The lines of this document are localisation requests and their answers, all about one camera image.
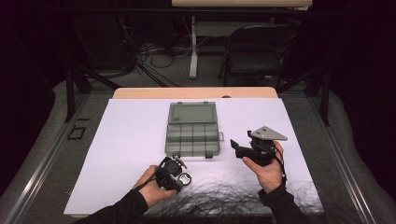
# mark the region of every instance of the chair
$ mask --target chair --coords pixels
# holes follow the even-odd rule
[[[229,37],[219,78],[223,86],[230,76],[278,76],[290,46],[299,38],[297,27],[290,24],[251,25],[235,30]]]

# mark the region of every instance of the black sleeve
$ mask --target black sleeve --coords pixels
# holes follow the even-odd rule
[[[294,196],[286,191],[285,185],[279,186],[269,194],[266,194],[264,190],[260,190],[259,196],[262,204],[271,208],[276,218],[276,223],[310,223],[309,219],[294,202]]]
[[[139,191],[134,193],[130,191],[114,205],[104,207],[88,217],[77,220],[74,224],[134,223],[148,209],[143,195]]]

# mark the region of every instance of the gray carpet floor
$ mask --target gray carpet floor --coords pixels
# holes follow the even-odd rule
[[[222,58],[216,54],[203,54],[199,58],[198,78],[189,79],[189,57],[177,57],[171,66],[156,69],[163,76],[184,87],[222,86],[218,73]],[[156,55],[154,62],[167,64],[167,56]],[[112,78],[123,87],[155,87],[157,86],[147,75],[134,70],[131,74]],[[274,80],[259,77],[232,78],[229,86],[274,86]],[[50,169],[43,176],[43,182],[32,195],[31,200],[22,209],[17,221],[20,223],[71,223],[72,217],[63,214],[69,194],[78,179],[79,171],[84,162],[91,140],[94,137],[112,90],[96,80],[91,80],[93,91],[90,95],[77,93],[80,107],[74,119],[64,124],[66,118],[65,86],[61,83],[54,88],[56,93],[55,106],[48,122],[38,137],[31,153],[6,193],[0,199],[0,223],[15,220],[10,215],[17,208],[23,191],[29,180],[35,175],[43,158],[56,145],[58,153],[53,155]],[[340,175],[340,167],[334,158],[334,147],[341,148],[347,167],[353,174],[359,189],[367,202],[374,221],[368,218],[366,223],[396,223],[395,202],[382,190],[373,179],[370,171],[360,160],[353,145],[347,115],[342,102],[331,94],[329,119],[331,126],[324,127],[318,117],[317,99],[306,98],[302,94],[302,86],[279,94],[290,115],[300,146],[307,161],[308,168],[319,190],[325,213],[312,217],[317,223],[364,223],[357,211],[357,205],[351,197],[351,190]],[[73,127],[82,127],[85,133],[81,139],[67,139]],[[59,140],[64,132],[64,139]],[[336,139],[329,140],[329,132]]]

